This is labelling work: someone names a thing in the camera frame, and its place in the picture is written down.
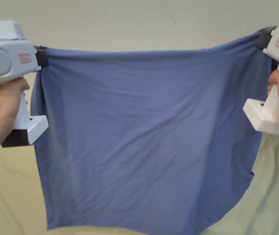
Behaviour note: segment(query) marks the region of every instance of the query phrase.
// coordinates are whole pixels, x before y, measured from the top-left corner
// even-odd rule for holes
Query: wrinkled fabric
[[[48,229],[123,227],[193,235],[253,179],[261,133],[243,112],[266,100],[260,32],[212,49],[89,52],[45,48],[32,115]]]

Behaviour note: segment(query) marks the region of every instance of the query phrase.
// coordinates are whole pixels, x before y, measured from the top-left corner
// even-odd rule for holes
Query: gripper handle
[[[278,86],[276,84],[273,85],[263,109],[269,116],[273,118],[275,122],[279,122],[279,97]]]
[[[27,110],[24,92],[21,92],[20,108],[14,121],[13,129],[26,129],[30,123],[30,115]]]

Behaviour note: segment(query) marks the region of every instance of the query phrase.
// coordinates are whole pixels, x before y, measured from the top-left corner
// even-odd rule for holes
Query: blue fabric
[[[260,32],[204,50],[46,48],[32,115],[48,229],[123,227],[193,235],[247,190],[261,140],[243,112],[266,99],[271,58]]]

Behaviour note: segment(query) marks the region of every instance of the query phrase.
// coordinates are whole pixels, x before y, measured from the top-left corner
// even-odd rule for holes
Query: beige bedsheet
[[[265,134],[248,191],[203,235],[279,234],[279,137]],[[0,148],[0,234],[135,235],[118,228],[77,227],[46,231],[43,193],[33,147]]]

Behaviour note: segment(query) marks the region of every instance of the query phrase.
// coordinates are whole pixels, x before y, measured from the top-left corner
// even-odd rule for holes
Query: white wall
[[[279,1],[0,0],[0,20],[5,19],[19,21],[34,45],[100,51],[199,49],[278,24]],[[33,82],[32,75],[27,78]]]

